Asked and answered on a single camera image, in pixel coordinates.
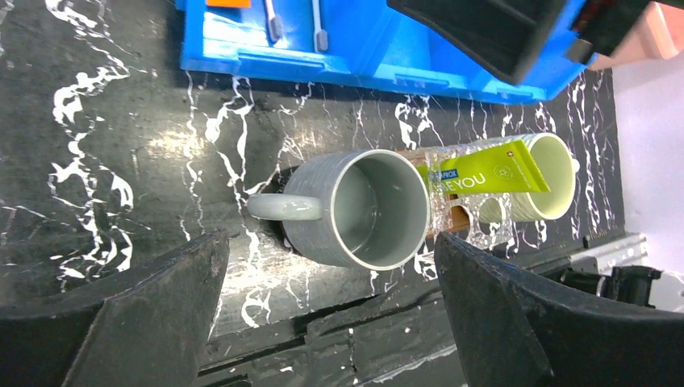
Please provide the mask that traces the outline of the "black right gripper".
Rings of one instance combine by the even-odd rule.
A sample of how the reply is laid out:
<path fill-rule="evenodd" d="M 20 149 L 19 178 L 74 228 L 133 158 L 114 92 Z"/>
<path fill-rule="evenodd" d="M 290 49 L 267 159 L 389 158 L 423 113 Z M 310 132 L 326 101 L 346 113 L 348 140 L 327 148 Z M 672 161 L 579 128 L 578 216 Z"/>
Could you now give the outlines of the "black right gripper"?
<path fill-rule="evenodd" d="M 649 0 L 585 1 L 571 24 L 565 58 L 588 65 L 610 56 L 640 21 Z M 538 61 L 562 0 L 396 0 L 387 5 L 430 27 L 501 81 L 518 85 Z"/>

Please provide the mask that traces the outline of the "orange toothpaste tube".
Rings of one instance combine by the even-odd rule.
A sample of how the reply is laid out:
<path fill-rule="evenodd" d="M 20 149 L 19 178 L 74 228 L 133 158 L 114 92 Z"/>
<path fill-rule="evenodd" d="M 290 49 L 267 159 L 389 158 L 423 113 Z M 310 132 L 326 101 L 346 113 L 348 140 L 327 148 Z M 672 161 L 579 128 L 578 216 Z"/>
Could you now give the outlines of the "orange toothpaste tube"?
<path fill-rule="evenodd" d="M 210 7 L 244 9 L 252 6 L 251 0 L 206 0 Z"/>

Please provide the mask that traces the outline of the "clear plastic toothbrush holder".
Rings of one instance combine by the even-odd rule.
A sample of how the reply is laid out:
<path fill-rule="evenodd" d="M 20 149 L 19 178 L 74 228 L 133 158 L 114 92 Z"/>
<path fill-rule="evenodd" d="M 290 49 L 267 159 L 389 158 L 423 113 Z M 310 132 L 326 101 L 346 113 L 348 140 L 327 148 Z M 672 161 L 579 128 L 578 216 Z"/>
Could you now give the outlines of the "clear plastic toothbrush holder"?
<path fill-rule="evenodd" d="M 428 172 L 426 187 L 431 204 L 429 238 L 435 240 L 439 233 L 450 232 L 483 250 L 514 239 L 510 193 L 476 193 L 462 198 L 447 193 L 439 187 L 436 179 L 436 174 L 441 172 L 441 162 L 487 148 L 483 143 L 431 147 L 418 156 L 417 161 Z"/>

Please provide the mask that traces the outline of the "yellow-green toothpaste tube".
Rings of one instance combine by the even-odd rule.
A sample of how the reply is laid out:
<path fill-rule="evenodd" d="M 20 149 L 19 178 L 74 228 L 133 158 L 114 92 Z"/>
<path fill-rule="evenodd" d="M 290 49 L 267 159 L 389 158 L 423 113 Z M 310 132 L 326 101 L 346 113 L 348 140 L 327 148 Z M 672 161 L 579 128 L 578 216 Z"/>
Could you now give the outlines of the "yellow-green toothpaste tube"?
<path fill-rule="evenodd" d="M 416 166 L 427 187 L 443 194 L 548 193 L 529 147 L 521 140 L 429 151 Z"/>

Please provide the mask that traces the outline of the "grey-blue ceramic mug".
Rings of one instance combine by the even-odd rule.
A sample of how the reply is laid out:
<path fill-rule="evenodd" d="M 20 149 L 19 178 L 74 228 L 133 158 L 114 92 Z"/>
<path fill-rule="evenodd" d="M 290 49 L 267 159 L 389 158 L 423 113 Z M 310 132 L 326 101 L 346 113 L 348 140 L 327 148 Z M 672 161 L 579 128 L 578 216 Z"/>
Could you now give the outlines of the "grey-blue ceramic mug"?
<path fill-rule="evenodd" d="M 281 193 L 253 194 L 249 214 L 282 224 L 300 255 L 319 264 L 388 271 L 424 244 L 431 222 L 423 178 L 384 149 L 316 156 Z"/>

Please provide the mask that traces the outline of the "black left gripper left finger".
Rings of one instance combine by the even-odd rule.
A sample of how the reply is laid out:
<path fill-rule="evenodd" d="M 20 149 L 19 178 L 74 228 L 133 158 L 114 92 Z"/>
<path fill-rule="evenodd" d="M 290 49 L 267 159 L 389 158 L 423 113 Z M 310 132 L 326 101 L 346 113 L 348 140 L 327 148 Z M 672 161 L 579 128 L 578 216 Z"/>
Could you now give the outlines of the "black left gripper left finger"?
<path fill-rule="evenodd" d="M 229 252 L 216 231 L 64 293 L 2 300 L 2 385 L 192 385 Z"/>

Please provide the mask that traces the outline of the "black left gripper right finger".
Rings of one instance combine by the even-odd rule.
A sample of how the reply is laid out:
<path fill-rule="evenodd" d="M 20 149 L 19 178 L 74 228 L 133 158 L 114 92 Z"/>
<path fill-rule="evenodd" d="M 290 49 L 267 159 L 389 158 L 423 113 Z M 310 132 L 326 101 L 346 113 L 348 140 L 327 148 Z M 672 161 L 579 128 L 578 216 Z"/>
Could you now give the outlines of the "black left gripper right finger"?
<path fill-rule="evenodd" d="M 660 270 L 545 277 L 447 233 L 435 263 L 470 386 L 683 383 L 683 310 L 653 300 Z"/>

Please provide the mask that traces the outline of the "light green ceramic mug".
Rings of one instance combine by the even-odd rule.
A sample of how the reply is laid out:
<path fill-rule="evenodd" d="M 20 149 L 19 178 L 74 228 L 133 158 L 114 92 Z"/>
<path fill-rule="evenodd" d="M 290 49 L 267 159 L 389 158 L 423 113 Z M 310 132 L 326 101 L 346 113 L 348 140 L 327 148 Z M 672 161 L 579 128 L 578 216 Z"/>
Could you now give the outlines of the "light green ceramic mug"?
<path fill-rule="evenodd" d="M 579 164 L 565 142 L 553 133 L 510 135 L 477 142 L 485 148 L 521 140 L 528 147 L 548 193 L 512 193 L 511 219 L 515 222 L 551 221 L 561 218 L 573 203 Z"/>

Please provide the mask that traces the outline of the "blue three-compartment bin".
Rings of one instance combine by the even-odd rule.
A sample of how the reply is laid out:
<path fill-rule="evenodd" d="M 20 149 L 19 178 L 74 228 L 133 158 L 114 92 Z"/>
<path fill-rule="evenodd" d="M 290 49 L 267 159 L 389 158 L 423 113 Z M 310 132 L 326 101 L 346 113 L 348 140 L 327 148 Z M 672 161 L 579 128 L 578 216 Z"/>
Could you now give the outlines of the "blue three-compartment bin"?
<path fill-rule="evenodd" d="M 314 49 L 311 1 L 273 1 L 283 36 L 269 38 L 264 1 L 250 8 L 178 1 L 185 15 L 180 66 L 271 81 L 322 82 L 489 103 L 555 98 L 584 69 L 565 58 L 580 1 L 564 1 L 538 61 L 518 85 L 499 80 L 430 27 L 384 1 L 319 1 L 328 50 Z"/>

